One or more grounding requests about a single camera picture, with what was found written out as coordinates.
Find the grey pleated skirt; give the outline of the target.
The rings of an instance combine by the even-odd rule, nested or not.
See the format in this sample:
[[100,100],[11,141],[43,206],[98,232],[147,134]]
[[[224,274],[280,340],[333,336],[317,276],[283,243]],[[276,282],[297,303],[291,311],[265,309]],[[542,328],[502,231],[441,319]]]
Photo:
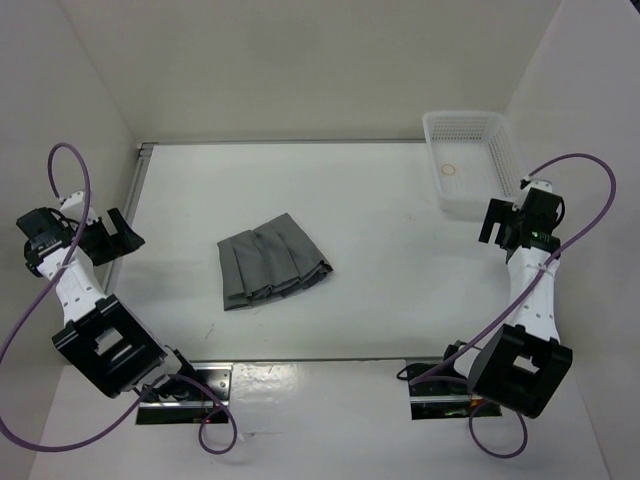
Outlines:
[[288,213],[218,242],[223,309],[286,298],[322,282],[333,268]]

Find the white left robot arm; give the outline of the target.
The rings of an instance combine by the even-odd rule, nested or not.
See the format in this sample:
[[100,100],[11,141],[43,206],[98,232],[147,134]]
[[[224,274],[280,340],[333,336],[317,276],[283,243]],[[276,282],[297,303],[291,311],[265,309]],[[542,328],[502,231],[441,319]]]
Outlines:
[[145,240],[117,208],[108,211],[116,232],[100,217],[92,218],[55,293],[64,326],[52,336],[58,352],[109,398],[151,384],[164,375],[147,398],[184,400],[198,390],[199,375],[176,349],[157,340],[113,294],[106,294],[94,268],[138,250]]

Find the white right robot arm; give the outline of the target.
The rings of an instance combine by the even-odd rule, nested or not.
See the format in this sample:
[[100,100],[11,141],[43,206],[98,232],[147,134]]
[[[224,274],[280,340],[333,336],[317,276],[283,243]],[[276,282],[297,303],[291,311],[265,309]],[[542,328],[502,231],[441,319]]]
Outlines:
[[528,418],[538,417],[568,372],[573,352],[560,342],[554,317],[554,282],[559,267],[551,255],[560,248],[553,235],[564,200],[545,180],[525,181],[513,202],[492,199],[479,235],[506,252],[513,303],[537,284],[507,316],[472,363],[454,358],[438,368],[438,381],[450,393],[467,386]]

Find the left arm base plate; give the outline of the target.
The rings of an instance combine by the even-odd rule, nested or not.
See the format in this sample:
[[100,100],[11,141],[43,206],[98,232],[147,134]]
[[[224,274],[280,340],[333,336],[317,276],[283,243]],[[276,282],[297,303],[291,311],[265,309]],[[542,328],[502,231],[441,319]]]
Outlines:
[[[233,365],[219,362],[194,362],[198,379],[206,385],[225,406],[229,405]],[[151,397],[137,408],[135,423],[143,426],[196,425],[203,420],[207,424],[229,424],[222,409],[204,392],[181,382],[182,397]]]

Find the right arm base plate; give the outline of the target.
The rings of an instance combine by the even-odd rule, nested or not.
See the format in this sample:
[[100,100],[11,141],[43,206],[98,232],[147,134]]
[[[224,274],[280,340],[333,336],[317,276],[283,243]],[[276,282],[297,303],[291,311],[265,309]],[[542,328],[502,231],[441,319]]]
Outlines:
[[[424,359],[407,361],[406,365],[396,373],[396,379],[408,384],[410,380],[435,367],[440,359]],[[455,377],[465,380],[452,367],[447,367],[437,375]],[[408,385],[411,419],[440,420],[468,418],[474,409],[484,400],[471,397],[465,385],[451,381],[429,381],[417,385]],[[489,403],[477,417],[501,417],[501,407]]]

